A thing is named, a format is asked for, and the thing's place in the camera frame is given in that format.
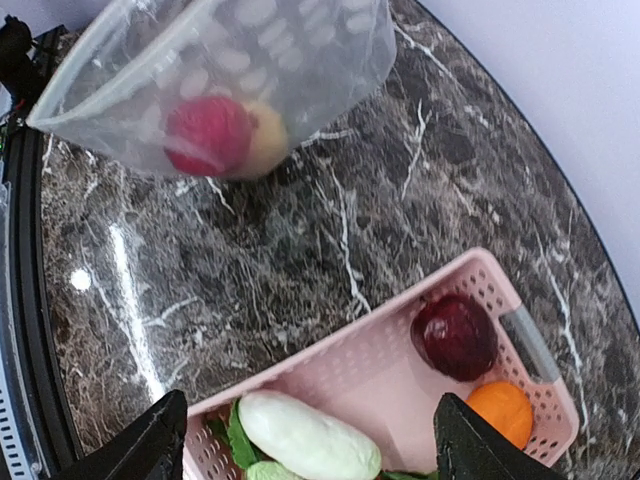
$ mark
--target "clear plastic bag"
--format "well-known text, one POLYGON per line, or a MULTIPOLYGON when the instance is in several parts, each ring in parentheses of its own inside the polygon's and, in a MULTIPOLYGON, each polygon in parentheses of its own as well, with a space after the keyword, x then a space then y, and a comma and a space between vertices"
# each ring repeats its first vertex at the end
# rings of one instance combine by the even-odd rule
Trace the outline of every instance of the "clear plastic bag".
POLYGON ((395 54, 388 0, 114 0, 27 123, 141 170, 256 177, 395 54))

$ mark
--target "plastic basket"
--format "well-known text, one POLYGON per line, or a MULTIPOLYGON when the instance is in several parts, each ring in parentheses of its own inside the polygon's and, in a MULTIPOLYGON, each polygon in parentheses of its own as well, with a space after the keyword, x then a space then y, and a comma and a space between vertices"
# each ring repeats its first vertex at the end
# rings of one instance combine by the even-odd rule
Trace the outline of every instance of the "plastic basket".
POLYGON ((478 385, 499 379, 519 386, 531 400, 535 422, 525 452, 551 466, 575 440, 578 413, 500 265, 489 252, 473 249, 362 319, 191 407, 185 469, 194 480, 242 478, 227 447, 211 437, 205 419, 247 391, 271 388, 369 435, 382 450, 385 469, 430 472, 436 469, 433 414, 442 394, 453 392, 464 399, 478 385), (451 291, 467 292, 483 304, 498 332, 496 366, 473 384, 431 369, 409 334, 425 302, 451 291))

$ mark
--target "gray basket handle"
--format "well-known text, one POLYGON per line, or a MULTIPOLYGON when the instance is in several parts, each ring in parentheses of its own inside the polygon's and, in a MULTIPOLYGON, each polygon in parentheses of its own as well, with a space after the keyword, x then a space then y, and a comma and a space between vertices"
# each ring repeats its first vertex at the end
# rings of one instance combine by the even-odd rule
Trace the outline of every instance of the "gray basket handle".
POLYGON ((502 315, 500 323, 509 335, 530 376, 537 375, 543 383, 553 383, 560 378, 558 365, 524 305, 502 315), (535 368, 535 372, 531 372, 531 367, 535 368))

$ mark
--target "marble surface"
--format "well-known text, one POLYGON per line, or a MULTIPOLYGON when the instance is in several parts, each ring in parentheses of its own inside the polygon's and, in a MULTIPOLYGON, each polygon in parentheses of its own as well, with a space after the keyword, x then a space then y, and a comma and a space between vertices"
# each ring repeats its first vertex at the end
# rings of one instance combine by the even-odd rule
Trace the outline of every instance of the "marble surface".
POLYGON ((384 87, 261 181, 147 178, 48 139, 46 282, 87 451, 168 389, 204 399, 484 246, 578 406, 558 470, 640 467, 640 342, 598 237, 495 82, 417 4, 392 5, 384 87))

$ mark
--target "red onion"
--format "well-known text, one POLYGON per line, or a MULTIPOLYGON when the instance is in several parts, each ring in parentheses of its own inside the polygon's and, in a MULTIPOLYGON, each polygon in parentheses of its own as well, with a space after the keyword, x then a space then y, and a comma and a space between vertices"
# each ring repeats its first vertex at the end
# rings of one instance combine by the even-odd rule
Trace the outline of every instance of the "red onion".
POLYGON ((411 325, 411 340, 425 362, 459 382, 477 380, 498 356, 489 315, 466 295, 448 294, 424 307, 411 325))

